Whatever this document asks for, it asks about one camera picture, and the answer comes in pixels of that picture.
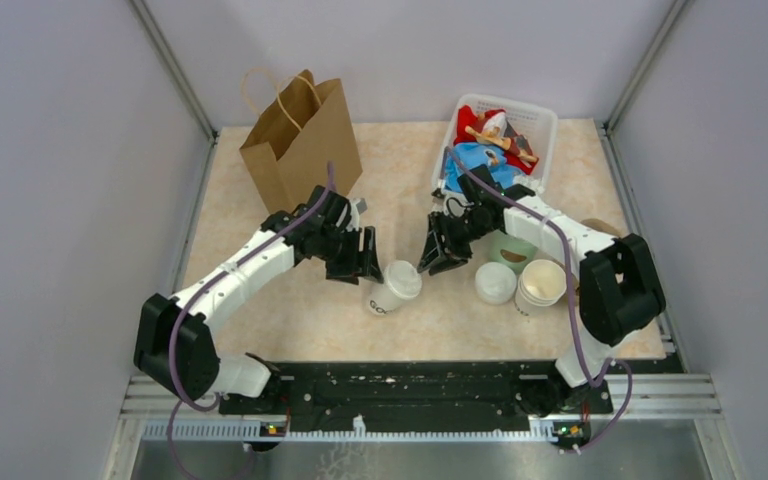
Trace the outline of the brown paper bag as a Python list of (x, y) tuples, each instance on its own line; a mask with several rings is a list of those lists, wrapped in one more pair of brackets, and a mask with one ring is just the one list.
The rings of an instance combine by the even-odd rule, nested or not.
[[(274, 100), (259, 109), (247, 92), (251, 75), (262, 73)], [(334, 170), (334, 190), (346, 196), (363, 173), (359, 148), (339, 78), (317, 83), (309, 70), (278, 82), (266, 68), (252, 68), (240, 85), (256, 123), (239, 148), (240, 156), (269, 213), (305, 203)]]

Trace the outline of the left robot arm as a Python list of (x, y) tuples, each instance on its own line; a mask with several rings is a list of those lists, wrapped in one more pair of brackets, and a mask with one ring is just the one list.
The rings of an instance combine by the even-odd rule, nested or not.
[(193, 285), (170, 296), (154, 294), (140, 312), (133, 363), (182, 400), (206, 394), (242, 396), (257, 413), (279, 404), (273, 370), (252, 354), (221, 357), (223, 325), (261, 288), (301, 262), (319, 259), (328, 280), (383, 281), (374, 227), (363, 227), (362, 198), (317, 186), (292, 211), (270, 214), (251, 239)]

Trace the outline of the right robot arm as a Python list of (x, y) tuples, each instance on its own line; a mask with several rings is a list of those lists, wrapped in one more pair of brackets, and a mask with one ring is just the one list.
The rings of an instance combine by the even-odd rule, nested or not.
[(467, 264), (472, 243), (493, 232), (532, 243), (559, 262), (578, 298), (568, 306), (573, 345), (556, 360), (560, 376), (548, 382), (546, 397), (554, 409), (574, 411), (586, 400), (585, 384), (601, 384), (618, 345), (666, 309), (649, 245), (638, 234), (588, 228), (523, 185), (504, 189), (485, 166), (463, 172), (458, 182), (466, 207), (459, 215), (429, 214), (418, 271), (434, 276)]

